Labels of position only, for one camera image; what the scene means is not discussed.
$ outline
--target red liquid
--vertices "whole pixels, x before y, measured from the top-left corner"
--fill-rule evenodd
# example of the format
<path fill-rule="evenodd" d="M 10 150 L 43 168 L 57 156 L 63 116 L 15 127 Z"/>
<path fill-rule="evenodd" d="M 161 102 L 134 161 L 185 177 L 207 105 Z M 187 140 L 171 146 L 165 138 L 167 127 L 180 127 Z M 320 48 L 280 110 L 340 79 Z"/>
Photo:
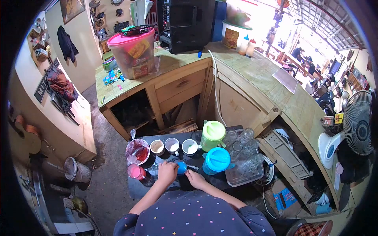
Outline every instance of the red liquid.
<path fill-rule="evenodd" d="M 147 158 L 148 149 L 140 144 L 135 144 L 134 148 L 135 151 L 133 152 L 133 155 L 135 155 L 141 162 L 144 161 Z"/>

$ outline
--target hand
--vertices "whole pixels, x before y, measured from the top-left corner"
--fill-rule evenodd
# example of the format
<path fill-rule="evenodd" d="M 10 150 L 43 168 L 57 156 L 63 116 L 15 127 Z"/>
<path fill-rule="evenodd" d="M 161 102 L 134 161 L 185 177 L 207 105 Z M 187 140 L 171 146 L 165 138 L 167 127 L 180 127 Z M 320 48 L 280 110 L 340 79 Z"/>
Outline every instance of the hand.
<path fill-rule="evenodd" d="M 163 162 L 159 164 L 158 181 L 167 187 L 175 181 L 177 177 L 178 164 L 173 162 Z"/>
<path fill-rule="evenodd" d="M 188 178 L 190 184 L 196 189 L 205 191 L 204 189 L 206 189 L 206 187 L 209 185 L 209 183 L 206 182 L 205 178 L 202 175 L 192 170 L 187 170 L 185 172 L 185 175 Z"/>

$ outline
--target pink lid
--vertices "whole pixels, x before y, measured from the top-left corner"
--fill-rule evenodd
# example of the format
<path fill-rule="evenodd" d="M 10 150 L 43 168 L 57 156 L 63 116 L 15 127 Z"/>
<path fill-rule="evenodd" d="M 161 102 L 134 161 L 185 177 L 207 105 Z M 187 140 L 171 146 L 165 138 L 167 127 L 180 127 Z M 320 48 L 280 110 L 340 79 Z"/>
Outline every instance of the pink lid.
<path fill-rule="evenodd" d="M 149 32 L 145 34 L 140 34 L 139 36 L 135 37 L 126 37 L 126 36 L 121 36 L 120 34 L 113 35 L 109 40 L 108 40 L 108 45 L 109 46 L 119 46 L 124 43 L 130 43 L 133 41 L 139 41 L 141 39 L 144 39 L 146 37 L 149 37 L 151 35 L 155 34 L 155 30 L 152 29 Z"/>

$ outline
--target white mug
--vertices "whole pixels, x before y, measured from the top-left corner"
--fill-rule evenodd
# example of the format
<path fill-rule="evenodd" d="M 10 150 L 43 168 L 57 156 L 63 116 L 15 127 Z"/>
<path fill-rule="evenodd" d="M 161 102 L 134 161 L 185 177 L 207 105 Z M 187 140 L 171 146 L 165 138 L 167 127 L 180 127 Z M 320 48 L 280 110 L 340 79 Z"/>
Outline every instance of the white mug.
<path fill-rule="evenodd" d="M 156 156 L 161 156 L 164 154 L 164 143 L 161 140 L 152 141 L 150 149 Z"/>
<path fill-rule="evenodd" d="M 178 150 L 180 149 L 180 143 L 175 138 L 169 138 L 165 142 L 165 148 L 170 154 L 178 156 Z"/>
<path fill-rule="evenodd" d="M 193 156 L 197 152 L 198 149 L 202 148 L 202 146 L 198 145 L 197 142 L 194 141 L 193 139 L 185 140 L 181 147 L 183 149 L 183 152 L 187 156 Z"/>
<path fill-rule="evenodd" d="M 324 206 L 325 204 L 327 204 L 329 202 L 330 202 L 330 200 L 329 200 L 328 196 L 325 193 L 323 193 L 323 195 L 315 203 L 320 205 L 320 206 Z"/>

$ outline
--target green pitcher lid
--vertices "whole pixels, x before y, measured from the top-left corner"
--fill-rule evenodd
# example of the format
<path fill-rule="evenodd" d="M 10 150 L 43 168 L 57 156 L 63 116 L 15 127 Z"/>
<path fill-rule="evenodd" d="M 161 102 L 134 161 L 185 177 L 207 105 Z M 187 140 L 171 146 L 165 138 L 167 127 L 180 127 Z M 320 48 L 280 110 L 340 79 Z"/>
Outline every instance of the green pitcher lid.
<path fill-rule="evenodd" d="M 203 135 L 210 141 L 221 141 L 226 136 L 226 128 L 216 120 L 208 121 L 202 129 Z"/>

